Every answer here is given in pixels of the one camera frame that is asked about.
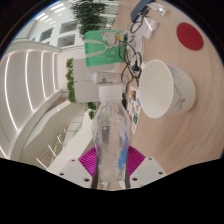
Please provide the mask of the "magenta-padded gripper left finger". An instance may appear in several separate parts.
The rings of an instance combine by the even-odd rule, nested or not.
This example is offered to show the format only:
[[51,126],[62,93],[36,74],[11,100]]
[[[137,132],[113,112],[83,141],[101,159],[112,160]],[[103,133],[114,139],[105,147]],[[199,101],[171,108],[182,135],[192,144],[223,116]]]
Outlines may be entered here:
[[96,189],[98,184],[96,149],[91,148],[78,159],[70,159],[58,175],[81,187]]

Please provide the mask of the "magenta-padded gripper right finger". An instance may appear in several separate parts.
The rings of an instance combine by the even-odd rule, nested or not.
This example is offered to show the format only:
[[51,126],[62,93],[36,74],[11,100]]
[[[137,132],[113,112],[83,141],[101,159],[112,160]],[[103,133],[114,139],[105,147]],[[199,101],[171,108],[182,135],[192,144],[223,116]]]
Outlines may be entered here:
[[154,157],[145,157],[134,147],[128,148],[125,173],[127,189],[140,188],[166,176]]

